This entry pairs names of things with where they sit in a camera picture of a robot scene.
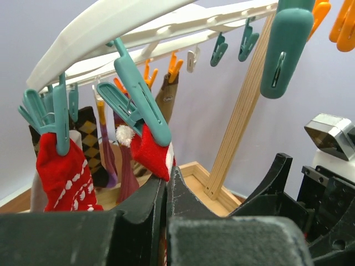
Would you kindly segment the red santa sock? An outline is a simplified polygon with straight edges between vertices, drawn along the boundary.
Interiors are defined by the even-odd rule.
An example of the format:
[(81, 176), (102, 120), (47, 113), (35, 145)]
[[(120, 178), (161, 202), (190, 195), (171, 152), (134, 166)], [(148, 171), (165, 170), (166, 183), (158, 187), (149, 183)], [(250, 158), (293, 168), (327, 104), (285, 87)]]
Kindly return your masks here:
[(120, 125), (116, 129), (116, 138), (120, 144), (130, 148), (133, 160), (146, 167), (156, 177), (169, 181), (171, 171), (176, 165), (172, 144), (159, 146), (146, 124), (143, 125), (141, 136), (129, 126)]

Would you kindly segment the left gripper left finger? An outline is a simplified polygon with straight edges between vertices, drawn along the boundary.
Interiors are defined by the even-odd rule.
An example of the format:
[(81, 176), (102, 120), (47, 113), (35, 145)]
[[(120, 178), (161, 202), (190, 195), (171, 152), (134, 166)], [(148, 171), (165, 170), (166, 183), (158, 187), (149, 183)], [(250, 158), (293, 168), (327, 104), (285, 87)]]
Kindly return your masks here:
[(109, 211), (1, 215), (2, 265), (157, 265), (166, 183)]

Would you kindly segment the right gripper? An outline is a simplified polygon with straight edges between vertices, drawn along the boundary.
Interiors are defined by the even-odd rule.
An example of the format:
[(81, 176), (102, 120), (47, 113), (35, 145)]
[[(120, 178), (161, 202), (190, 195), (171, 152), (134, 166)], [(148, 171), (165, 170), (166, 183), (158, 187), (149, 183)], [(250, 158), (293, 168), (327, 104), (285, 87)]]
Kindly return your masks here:
[(277, 153), (257, 188), (229, 216), (280, 216), (306, 228), (314, 265), (354, 265), (354, 182), (322, 166), (303, 166), (297, 201), (284, 192), (292, 157)]

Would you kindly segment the red white patterned sock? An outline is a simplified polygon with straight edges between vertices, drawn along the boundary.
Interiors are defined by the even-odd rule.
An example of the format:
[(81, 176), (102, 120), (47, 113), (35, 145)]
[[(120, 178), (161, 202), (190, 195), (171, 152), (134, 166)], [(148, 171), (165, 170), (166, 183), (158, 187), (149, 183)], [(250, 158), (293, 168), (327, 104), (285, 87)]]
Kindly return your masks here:
[(68, 153), (61, 156), (56, 144), (54, 133), (40, 137), (36, 169), (48, 199), (44, 211), (102, 211), (82, 149), (70, 140)]

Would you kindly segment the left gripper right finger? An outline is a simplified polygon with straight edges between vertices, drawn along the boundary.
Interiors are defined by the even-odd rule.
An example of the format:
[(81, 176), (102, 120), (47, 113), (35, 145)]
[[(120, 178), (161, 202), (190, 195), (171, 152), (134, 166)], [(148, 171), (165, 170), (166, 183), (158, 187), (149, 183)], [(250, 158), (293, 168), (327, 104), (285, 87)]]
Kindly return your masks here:
[(304, 236), (290, 219), (225, 218), (212, 212), (199, 217), (191, 206), (180, 216), (182, 196), (189, 204), (203, 205), (174, 167), (168, 189), (168, 265), (313, 265)]

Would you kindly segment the white round clip hanger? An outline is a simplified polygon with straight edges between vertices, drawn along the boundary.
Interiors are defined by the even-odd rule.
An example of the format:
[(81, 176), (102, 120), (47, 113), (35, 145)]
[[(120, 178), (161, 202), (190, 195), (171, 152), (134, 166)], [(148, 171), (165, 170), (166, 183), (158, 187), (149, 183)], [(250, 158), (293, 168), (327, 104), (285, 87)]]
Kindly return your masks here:
[(68, 84), (84, 85), (114, 73), (118, 57), (108, 43), (120, 38), (135, 64), (243, 27), (248, 18), (273, 13), (276, 1), (247, 1), (204, 8), (193, 1), (96, 1), (73, 19), (37, 63), (27, 86), (42, 90), (65, 73)]

